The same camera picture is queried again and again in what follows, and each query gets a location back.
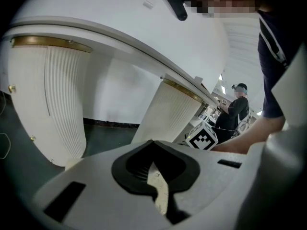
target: ceiling light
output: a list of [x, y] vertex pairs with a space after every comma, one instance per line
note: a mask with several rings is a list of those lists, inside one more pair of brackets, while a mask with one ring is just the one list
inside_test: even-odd
[[225, 91], [225, 87], [222, 86], [222, 91], [223, 91], [223, 94], [226, 94], [226, 91]]

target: dark floor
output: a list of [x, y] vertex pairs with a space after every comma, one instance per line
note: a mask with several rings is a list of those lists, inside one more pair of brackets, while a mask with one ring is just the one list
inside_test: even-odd
[[[3, 97], [0, 100], [0, 111]], [[84, 157], [130, 144], [136, 128], [110, 128], [85, 125], [87, 141]], [[11, 140], [11, 150], [0, 160], [5, 173], [11, 180], [15, 193], [23, 200], [31, 200], [33, 194], [44, 183], [64, 171], [64, 168], [50, 163], [29, 139], [21, 125], [11, 102], [7, 101], [0, 116], [0, 133], [6, 133]], [[0, 157], [7, 151], [8, 141], [0, 136]]]

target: gold trim strip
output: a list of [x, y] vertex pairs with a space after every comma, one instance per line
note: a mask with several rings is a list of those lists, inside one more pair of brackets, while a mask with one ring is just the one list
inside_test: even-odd
[[202, 103], [203, 100], [200, 98], [198, 95], [194, 94], [192, 91], [186, 89], [185, 87], [182, 87], [181, 85], [175, 83], [174, 81], [168, 80], [168, 79], [163, 79], [163, 82], [174, 87], [175, 89], [183, 92], [184, 94], [188, 95], [189, 97], [193, 98], [194, 100]]
[[65, 40], [47, 36], [19, 36], [12, 39], [12, 47], [25, 45], [47, 45], [58, 46], [64, 48], [72, 48], [87, 53], [91, 53], [93, 49], [83, 44], [78, 44], [71, 40]]

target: white pillar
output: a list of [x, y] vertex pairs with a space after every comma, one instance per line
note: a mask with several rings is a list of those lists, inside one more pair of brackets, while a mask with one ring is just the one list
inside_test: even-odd
[[186, 88], [164, 79], [132, 140], [173, 142], [201, 106], [202, 99]]
[[12, 42], [9, 83], [15, 110], [37, 148], [59, 166], [80, 158], [86, 147], [82, 100], [90, 51], [48, 37]]

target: person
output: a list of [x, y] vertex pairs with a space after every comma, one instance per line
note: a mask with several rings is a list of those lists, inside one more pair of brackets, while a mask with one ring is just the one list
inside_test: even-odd
[[280, 62], [272, 54], [262, 34], [259, 35], [258, 53], [264, 76], [265, 99], [261, 117], [240, 136], [218, 144], [212, 150], [246, 154], [250, 146], [265, 141], [269, 134], [282, 130], [285, 118], [272, 88], [291, 64], [303, 39], [306, 39], [306, 23], [302, 14], [305, 0], [191, 0], [205, 10], [214, 12], [258, 12], [260, 28], [266, 24], [278, 42], [279, 53], [283, 52], [286, 61]]
[[234, 86], [235, 97], [229, 106], [220, 102], [222, 113], [216, 120], [215, 127], [212, 129], [216, 133], [218, 144], [229, 140], [237, 129], [239, 120], [243, 120], [248, 115], [247, 86], [239, 83]]

